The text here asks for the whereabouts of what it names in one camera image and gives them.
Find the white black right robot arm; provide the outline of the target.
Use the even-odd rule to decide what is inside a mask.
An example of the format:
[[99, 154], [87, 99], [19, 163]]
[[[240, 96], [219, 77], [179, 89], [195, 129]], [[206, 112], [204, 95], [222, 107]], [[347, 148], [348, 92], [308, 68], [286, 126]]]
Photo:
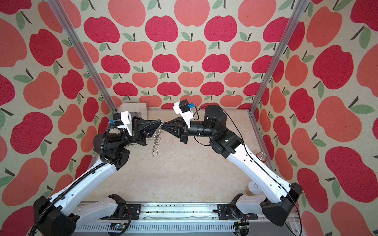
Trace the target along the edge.
[[302, 194], [302, 187], [289, 183], [276, 175], [246, 146], [241, 135], [226, 126], [228, 115], [218, 105], [206, 106], [203, 121], [194, 121], [181, 115], [163, 123], [162, 130], [186, 144], [190, 136], [208, 137], [209, 145], [240, 168], [262, 191], [258, 196], [238, 194], [231, 202], [229, 211], [235, 219], [245, 219], [247, 214], [262, 214], [277, 226], [285, 225], [291, 211]]

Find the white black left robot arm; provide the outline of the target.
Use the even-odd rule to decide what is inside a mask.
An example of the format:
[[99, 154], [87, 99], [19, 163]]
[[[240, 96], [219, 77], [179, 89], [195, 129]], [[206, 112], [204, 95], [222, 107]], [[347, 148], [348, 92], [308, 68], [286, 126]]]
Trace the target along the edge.
[[123, 234], [129, 228], [133, 214], [122, 197], [110, 194], [85, 207], [79, 207], [79, 204], [127, 163], [130, 151], [126, 146], [146, 146], [147, 138], [151, 138], [161, 124], [161, 120], [132, 117], [129, 112], [115, 114], [104, 133], [94, 138], [94, 150], [99, 155], [94, 166], [51, 197], [35, 201], [34, 224], [29, 235], [40, 231], [44, 236], [70, 236], [77, 228], [99, 219], [124, 221], [123, 226], [118, 227], [118, 235]]

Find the cream printed canvas tote bag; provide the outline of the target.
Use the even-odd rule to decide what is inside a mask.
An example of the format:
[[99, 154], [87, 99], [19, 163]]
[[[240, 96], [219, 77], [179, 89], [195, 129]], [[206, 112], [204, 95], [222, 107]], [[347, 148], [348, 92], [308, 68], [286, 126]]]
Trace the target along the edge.
[[118, 112], [128, 111], [132, 117], [140, 117], [147, 119], [147, 104], [146, 103], [122, 103], [118, 108]]

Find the red soda can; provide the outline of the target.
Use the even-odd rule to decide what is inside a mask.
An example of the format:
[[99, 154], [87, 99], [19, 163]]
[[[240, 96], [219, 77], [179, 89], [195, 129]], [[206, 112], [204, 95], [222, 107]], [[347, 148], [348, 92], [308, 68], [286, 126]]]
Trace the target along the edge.
[[267, 155], [263, 152], [258, 152], [256, 154], [256, 157], [262, 162], [262, 163], [266, 163], [267, 161]]

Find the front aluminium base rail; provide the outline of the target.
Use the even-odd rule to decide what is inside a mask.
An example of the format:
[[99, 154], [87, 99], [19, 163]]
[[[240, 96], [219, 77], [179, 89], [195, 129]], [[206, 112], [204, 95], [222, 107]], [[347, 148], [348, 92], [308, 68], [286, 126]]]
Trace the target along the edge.
[[297, 210], [284, 226], [262, 214], [243, 220], [231, 215], [227, 202], [130, 202], [126, 219], [96, 220], [80, 226], [75, 236], [304, 236]]

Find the left rear aluminium frame post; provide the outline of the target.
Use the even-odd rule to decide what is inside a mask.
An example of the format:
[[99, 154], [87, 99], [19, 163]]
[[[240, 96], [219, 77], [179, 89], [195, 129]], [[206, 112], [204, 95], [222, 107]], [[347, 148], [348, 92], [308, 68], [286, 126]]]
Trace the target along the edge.
[[112, 114], [117, 112], [117, 107], [115, 106], [115, 103], [109, 94], [100, 74], [98, 73], [97, 69], [95, 68], [95, 65], [87, 52], [85, 46], [83, 45], [82, 41], [80, 40], [79, 36], [76, 33], [76, 30], [71, 23], [69, 16], [64, 10], [63, 5], [60, 1], [47, 1], [52, 8], [52, 11], [54, 12], [55, 16], [57, 17], [59, 23], [63, 27], [65, 33], [68, 36], [68, 39], [73, 44], [79, 58], [81, 59], [82, 63], [84, 64], [87, 72], [91, 76], [94, 84], [96, 85], [97, 89], [99, 90], [99, 93], [102, 95], [104, 101], [106, 102], [108, 108], [110, 109], [110, 112]]

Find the aluminium frame post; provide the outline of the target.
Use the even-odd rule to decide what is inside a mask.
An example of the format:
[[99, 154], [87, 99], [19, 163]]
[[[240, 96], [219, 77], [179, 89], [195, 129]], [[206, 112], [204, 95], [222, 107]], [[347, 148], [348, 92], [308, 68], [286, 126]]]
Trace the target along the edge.
[[260, 84], [258, 92], [255, 95], [252, 106], [248, 112], [248, 115], [250, 117], [254, 114], [255, 109], [258, 106], [258, 103], [261, 101], [262, 95], [264, 94], [264, 91], [267, 88], [268, 82], [272, 78], [272, 75], [277, 68], [277, 65], [281, 59], [282, 54], [285, 52], [286, 49], [288, 49], [288, 42], [291, 39], [296, 29], [296, 26], [298, 25], [299, 20], [304, 14], [305, 8], [307, 7], [309, 3], [310, 1], [296, 1], [296, 5], [293, 8], [292, 15], [289, 18], [288, 24], [283, 32], [283, 36], [281, 37], [281, 40], [278, 43], [278, 46], [274, 52], [274, 55], [272, 56], [272, 60], [269, 64], [267, 72], [264, 74], [262, 78], [262, 82]]
[[47, 1], [52, 8], [52, 11], [54, 12], [55, 16], [57, 17], [59, 23], [63, 27], [65, 33], [68, 36], [68, 39], [73, 44], [79, 58], [81, 59], [82, 63], [84, 64], [87, 72], [91, 76], [94, 84], [96, 85], [97, 89], [99, 90], [99, 93], [102, 95], [104, 101], [106, 102], [108, 108], [110, 109], [110, 112], [112, 114], [117, 112], [117, 107], [115, 106], [115, 103], [109, 94], [100, 74], [98, 73], [97, 69], [95, 68], [95, 65], [87, 52], [85, 46], [83, 45], [82, 41], [80, 40], [79, 36], [76, 33], [76, 30], [71, 23], [69, 16], [64, 10], [63, 5], [60, 1]]

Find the right rear aluminium frame post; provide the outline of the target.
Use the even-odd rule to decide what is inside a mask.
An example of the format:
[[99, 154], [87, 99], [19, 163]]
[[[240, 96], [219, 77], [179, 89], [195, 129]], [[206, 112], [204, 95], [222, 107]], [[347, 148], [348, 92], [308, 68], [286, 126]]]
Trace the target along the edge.
[[309, 3], [310, 1], [296, 1], [296, 5], [293, 8], [292, 15], [289, 18], [288, 24], [283, 32], [283, 36], [281, 37], [281, 40], [278, 43], [278, 46], [274, 52], [274, 55], [272, 56], [272, 60], [269, 64], [267, 72], [264, 74], [262, 78], [262, 82], [260, 84], [258, 92], [255, 95], [252, 106], [248, 112], [248, 115], [250, 117], [254, 114], [255, 109], [258, 106], [258, 103], [261, 101], [262, 95], [264, 94], [264, 91], [267, 88], [268, 82], [272, 78], [272, 75], [277, 68], [277, 65], [281, 59], [282, 54], [285, 52], [286, 49], [288, 49], [288, 42], [291, 39], [296, 29], [296, 26], [298, 25], [299, 20], [304, 14], [305, 8], [307, 7]]

